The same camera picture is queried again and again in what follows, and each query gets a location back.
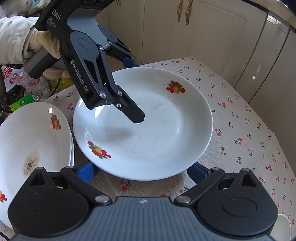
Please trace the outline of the white sleeve left forearm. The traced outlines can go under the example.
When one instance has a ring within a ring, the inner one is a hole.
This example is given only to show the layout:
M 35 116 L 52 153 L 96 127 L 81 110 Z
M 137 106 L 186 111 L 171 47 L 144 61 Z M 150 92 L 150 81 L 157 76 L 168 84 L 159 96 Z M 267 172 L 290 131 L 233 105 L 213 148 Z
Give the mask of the white sleeve left forearm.
M 29 41 L 36 29 L 37 17 L 13 16 L 1 19 L 1 65 L 23 64 L 33 52 Z

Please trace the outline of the left gloved hand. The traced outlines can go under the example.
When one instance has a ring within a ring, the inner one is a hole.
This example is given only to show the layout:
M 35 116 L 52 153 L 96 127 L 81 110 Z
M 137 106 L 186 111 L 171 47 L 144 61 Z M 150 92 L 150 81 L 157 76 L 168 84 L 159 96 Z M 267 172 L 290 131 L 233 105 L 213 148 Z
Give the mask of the left gloved hand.
M 38 31 L 35 30 L 32 37 L 29 40 L 28 50 L 37 52 L 44 47 L 49 54 L 54 58 L 60 59 L 59 52 L 60 42 L 52 35 L 50 31 Z M 68 70 L 58 70 L 56 68 L 48 68 L 43 72 L 43 75 L 48 79 L 69 78 L 70 74 Z

